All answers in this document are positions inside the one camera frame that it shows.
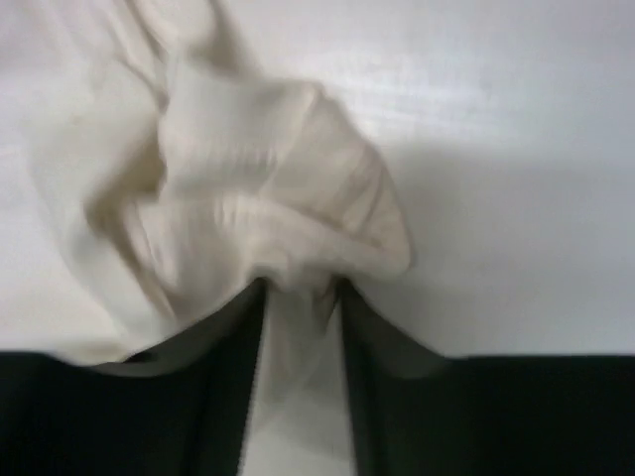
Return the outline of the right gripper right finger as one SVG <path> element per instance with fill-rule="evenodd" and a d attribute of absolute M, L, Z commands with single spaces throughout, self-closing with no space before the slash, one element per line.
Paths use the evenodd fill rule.
<path fill-rule="evenodd" d="M 629 356 L 446 358 L 338 286 L 360 475 L 630 475 Z"/>

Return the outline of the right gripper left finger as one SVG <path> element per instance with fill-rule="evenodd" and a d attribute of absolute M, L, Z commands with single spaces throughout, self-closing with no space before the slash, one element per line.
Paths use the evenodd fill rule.
<path fill-rule="evenodd" d="M 266 290 L 120 365 L 1 355 L 5 475 L 235 475 Z"/>

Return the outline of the white t shirt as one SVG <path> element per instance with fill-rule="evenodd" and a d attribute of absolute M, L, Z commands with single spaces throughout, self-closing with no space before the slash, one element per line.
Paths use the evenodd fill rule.
<path fill-rule="evenodd" d="M 261 70 L 222 2 L 2 3 L 1 355 L 120 365 L 260 281 L 239 474 L 339 282 L 411 262 L 374 146 L 319 83 Z"/>

